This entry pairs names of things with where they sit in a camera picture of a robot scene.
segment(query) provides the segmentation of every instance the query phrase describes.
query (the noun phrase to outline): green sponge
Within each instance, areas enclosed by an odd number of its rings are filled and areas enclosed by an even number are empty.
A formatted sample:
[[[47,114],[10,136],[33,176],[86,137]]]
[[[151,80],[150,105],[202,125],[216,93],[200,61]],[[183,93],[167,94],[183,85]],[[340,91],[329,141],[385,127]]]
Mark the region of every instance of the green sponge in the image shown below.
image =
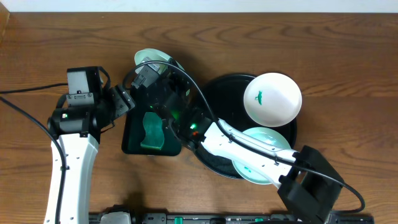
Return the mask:
[[[142,120],[146,132],[141,147],[161,150],[164,144],[162,120],[153,112],[147,112]]]

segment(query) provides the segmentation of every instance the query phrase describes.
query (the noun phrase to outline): round black tray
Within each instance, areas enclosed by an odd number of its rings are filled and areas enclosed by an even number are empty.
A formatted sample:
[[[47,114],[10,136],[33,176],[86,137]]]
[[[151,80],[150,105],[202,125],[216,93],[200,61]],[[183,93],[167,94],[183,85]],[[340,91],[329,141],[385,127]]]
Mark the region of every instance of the round black tray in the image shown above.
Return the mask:
[[[244,91],[254,78],[255,76],[250,74],[230,74],[216,78],[202,88],[202,92],[215,115],[239,131],[262,127],[249,117],[243,105]],[[199,105],[203,104],[200,98],[195,100]],[[290,146],[294,147],[297,135],[296,119],[289,124],[271,129],[283,135]],[[194,153],[210,170],[225,177],[242,179],[236,172],[231,160],[214,156],[202,147],[199,147]]]

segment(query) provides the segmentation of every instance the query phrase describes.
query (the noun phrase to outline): wood grain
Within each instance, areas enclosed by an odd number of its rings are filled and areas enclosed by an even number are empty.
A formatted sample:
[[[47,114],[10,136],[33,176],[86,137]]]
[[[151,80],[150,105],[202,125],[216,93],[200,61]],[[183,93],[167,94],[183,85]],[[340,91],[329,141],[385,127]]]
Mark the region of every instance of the wood grain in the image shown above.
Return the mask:
[[[66,69],[102,65],[113,85],[152,47],[199,83],[231,72],[291,76],[304,95],[295,148],[315,147],[363,194],[376,223],[398,222],[396,14],[11,14],[0,49],[0,90],[65,82]],[[7,95],[45,123],[65,87]],[[42,223],[50,140],[0,104],[0,220]],[[104,133],[91,181],[93,212],[125,203],[139,212],[285,210],[273,186],[231,180],[183,149],[176,157],[121,151],[124,118]],[[343,191],[336,209],[358,202]]]
[[[9,16],[10,16],[9,11],[0,2],[0,46],[2,42],[2,37],[6,32],[6,26],[8,23]]]

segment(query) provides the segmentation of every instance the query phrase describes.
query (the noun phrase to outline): white background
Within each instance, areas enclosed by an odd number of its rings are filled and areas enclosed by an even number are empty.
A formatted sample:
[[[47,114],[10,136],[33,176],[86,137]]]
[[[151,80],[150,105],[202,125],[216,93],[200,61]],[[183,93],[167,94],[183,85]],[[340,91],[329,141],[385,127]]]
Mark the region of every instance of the white background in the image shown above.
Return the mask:
[[[398,0],[0,0],[10,12],[398,12]]]

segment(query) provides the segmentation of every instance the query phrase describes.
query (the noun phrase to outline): wooden surface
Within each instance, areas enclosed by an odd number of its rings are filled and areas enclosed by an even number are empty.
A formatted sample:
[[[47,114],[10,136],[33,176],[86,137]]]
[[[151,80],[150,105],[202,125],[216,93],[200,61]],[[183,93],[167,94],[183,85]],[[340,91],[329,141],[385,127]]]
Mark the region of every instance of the wooden surface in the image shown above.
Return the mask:
[[[4,34],[6,32],[6,26],[7,26],[9,16],[10,16],[10,13],[0,2],[0,46],[1,46],[1,42],[2,42],[2,37],[4,36]]]
[[[395,14],[11,14],[0,49],[0,90],[66,81],[66,69],[102,65],[113,85],[152,47],[200,84],[231,72],[283,72],[303,93],[295,146],[315,147],[366,200],[377,224],[398,222],[398,20]],[[54,88],[5,96],[46,123]],[[183,149],[176,157],[128,156],[124,118],[103,134],[90,211],[126,203],[142,211],[269,213],[276,188],[232,180]],[[0,104],[0,222],[42,223],[50,140]],[[335,209],[359,205],[347,190]]]

